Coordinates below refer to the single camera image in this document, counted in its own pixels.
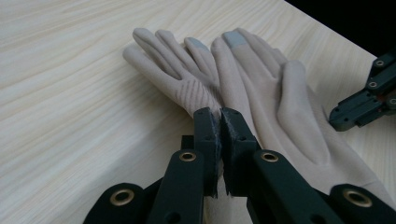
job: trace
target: wooden table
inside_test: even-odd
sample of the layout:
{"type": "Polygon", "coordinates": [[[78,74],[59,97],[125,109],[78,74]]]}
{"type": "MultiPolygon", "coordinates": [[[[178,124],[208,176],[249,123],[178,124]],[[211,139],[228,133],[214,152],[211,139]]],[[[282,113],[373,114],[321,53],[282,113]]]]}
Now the wooden table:
{"type": "MultiPolygon", "coordinates": [[[[122,59],[132,30],[208,46],[242,27],[289,59],[330,111],[375,58],[283,1],[0,1],[0,222],[81,223],[102,192],[145,188],[192,119],[122,59]]],[[[396,201],[396,116],[340,133],[396,201]]]]}

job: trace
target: beige glove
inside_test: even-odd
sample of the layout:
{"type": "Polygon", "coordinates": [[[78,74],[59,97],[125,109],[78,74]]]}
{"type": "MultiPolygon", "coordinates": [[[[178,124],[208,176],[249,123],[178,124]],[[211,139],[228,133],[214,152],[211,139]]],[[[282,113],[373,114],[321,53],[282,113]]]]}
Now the beige glove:
{"type": "Polygon", "coordinates": [[[123,52],[128,63],[190,116],[209,106],[219,117],[219,76],[213,55],[205,45],[189,37],[184,40],[186,49],[183,49],[174,36],[164,30],[153,35],[147,29],[137,28],[133,37],[149,57],[129,46],[123,52]]]}
{"type": "Polygon", "coordinates": [[[224,105],[240,111],[261,146],[283,154],[315,189],[349,183],[388,204],[374,172],[328,123],[305,83],[304,66],[243,29],[212,45],[224,105]]]}
{"type": "MultiPolygon", "coordinates": [[[[218,117],[221,106],[236,109],[261,146],[282,153],[313,188],[329,193],[332,186],[349,183],[394,206],[375,174],[329,125],[305,83],[301,63],[289,62],[242,29],[214,41],[216,65],[207,48],[193,38],[185,39],[192,57],[166,31],[154,36],[135,29],[134,39],[150,58],[129,47],[125,60],[191,116],[205,106],[218,117]]],[[[206,222],[251,222],[246,199],[226,196],[224,190],[221,179],[219,198],[205,201],[206,222]]]]}

